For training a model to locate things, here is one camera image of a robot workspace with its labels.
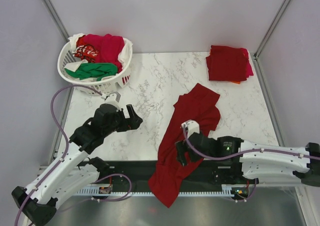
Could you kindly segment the dark red t shirt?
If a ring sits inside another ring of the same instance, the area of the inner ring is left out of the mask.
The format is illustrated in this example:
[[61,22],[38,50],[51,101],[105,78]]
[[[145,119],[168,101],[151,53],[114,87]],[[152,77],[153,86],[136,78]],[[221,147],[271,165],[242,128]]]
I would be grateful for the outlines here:
[[148,181],[151,192],[169,208],[180,192],[183,180],[188,177],[204,160],[198,156],[192,160],[191,153],[183,153],[186,165],[178,160],[175,144],[184,140],[184,133],[190,137],[193,133],[208,136],[214,131],[221,115],[216,107],[220,95],[196,84],[187,94],[181,95],[174,105],[174,112],[158,148],[155,172]]

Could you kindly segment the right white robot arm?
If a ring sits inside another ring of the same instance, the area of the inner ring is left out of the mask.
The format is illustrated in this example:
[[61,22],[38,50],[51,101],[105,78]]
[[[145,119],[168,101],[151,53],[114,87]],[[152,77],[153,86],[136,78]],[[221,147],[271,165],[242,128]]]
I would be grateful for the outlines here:
[[320,146],[309,142],[304,147],[286,148],[254,143],[232,136],[217,139],[193,133],[175,144],[177,161],[184,167],[210,159],[219,167],[230,168],[227,183],[244,179],[299,179],[307,186],[320,185]]

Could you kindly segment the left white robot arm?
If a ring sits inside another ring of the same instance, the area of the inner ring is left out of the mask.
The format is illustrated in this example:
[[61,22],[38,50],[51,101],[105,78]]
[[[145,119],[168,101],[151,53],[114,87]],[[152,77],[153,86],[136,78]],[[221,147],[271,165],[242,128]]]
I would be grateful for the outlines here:
[[11,193],[19,213],[35,226],[46,225],[58,208],[84,186],[104,183],[110,177],[109,165],[99,157],[89,160],[81,171],[69,173],[113,132],[136,130],[143,122],[132,105],[126,106],[129,116],[115,104],[102,104],[83,125],[67,139],[68,145],[34,181],[26,187],[17,186]]

